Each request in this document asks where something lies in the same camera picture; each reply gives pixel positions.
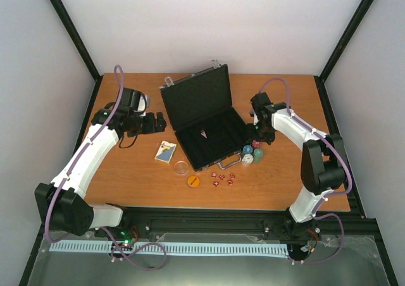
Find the black poker set case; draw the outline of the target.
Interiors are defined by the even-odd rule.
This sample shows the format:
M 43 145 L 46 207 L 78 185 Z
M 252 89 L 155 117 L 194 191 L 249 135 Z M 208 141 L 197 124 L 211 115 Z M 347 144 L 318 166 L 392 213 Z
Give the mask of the black poker set case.
M 194 171 L 240 156 L 247 125 L 233 107 L 228 66 L 212 60 L 211 68 L 173 80 L 165 78 L 160 93 L 171 127 Z M 206 131 L 207 139 L 200 131 Z

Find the green poker chip stack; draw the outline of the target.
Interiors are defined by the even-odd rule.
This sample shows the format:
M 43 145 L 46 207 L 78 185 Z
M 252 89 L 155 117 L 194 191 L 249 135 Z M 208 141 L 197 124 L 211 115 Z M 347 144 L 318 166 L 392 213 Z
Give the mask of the green poker chip stack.
M 262 157 L 263 157 L 263 154 L 264 154 L 264 152 L 263 152 L 262 149 L 256 148 L 253 151 L 253 154 L 252 154 L 253 155 L 253 162 L 254 163 L 259 163 L 261 161 Z

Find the red poker chip stack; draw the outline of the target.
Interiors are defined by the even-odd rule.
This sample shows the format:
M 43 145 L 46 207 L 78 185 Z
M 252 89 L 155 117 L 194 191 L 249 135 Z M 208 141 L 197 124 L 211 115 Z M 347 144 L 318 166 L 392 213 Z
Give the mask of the red poker chip stack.
M 261 149 L 262 144 L 263 143 L 258 140 L 253 140 L 251 145 L 253 149 Z

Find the white poker chip stack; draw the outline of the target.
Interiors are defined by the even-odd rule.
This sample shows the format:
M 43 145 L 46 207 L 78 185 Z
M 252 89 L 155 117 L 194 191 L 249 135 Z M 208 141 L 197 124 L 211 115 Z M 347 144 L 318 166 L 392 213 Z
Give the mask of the white poker chip stack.
M 242 165 L 247 167 L 254 162 L 254 156 L 252 154 L 245 154 L 242 158 Z

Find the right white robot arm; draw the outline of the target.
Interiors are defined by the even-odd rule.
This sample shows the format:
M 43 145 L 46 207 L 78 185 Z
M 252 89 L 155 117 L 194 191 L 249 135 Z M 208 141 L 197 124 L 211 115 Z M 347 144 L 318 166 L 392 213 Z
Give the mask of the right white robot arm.
M 302 189 L 288 208 L 287 221 L 289 225 L 307 223 L 341 185 L 352 184 L 342 137 L 316 129 L 286 103 L 271 102 L 265 92 L 253 96 L 251 105 L 250 140 L 271 144 L 280 132 L 301 151 Z

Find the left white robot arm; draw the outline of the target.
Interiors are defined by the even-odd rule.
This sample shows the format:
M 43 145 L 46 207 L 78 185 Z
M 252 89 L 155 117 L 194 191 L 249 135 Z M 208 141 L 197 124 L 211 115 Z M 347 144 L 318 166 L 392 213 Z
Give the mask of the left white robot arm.
M 90 229 L 109 227 L 118 237 L 130 233 L 132 222 L 122 207 L 90 205 L 85 196 L 104 158 L 124 137 L 136 139 L 165 130 L 163 114 L 148 112 L 149 105 L 149 96 L 121 88 L 117 100 L 93 116 L 87 136 L 63 170 L 50 183 L 37 186 L 34 196 L 48 241 L 54 242 L 51 230 L 83 235 Z

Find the blue poker chip stack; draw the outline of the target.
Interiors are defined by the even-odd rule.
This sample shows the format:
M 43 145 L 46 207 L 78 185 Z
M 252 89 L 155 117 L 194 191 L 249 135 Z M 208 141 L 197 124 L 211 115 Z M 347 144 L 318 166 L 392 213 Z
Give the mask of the blue poker chip stack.
M 242 148 L 242 155 L 244 156 L 245 154 L 252 154 L 253 151 L 254 151 L 254 149 L 253 149 L 252 145 L 249 145 L 249 144 L 245 145 Z

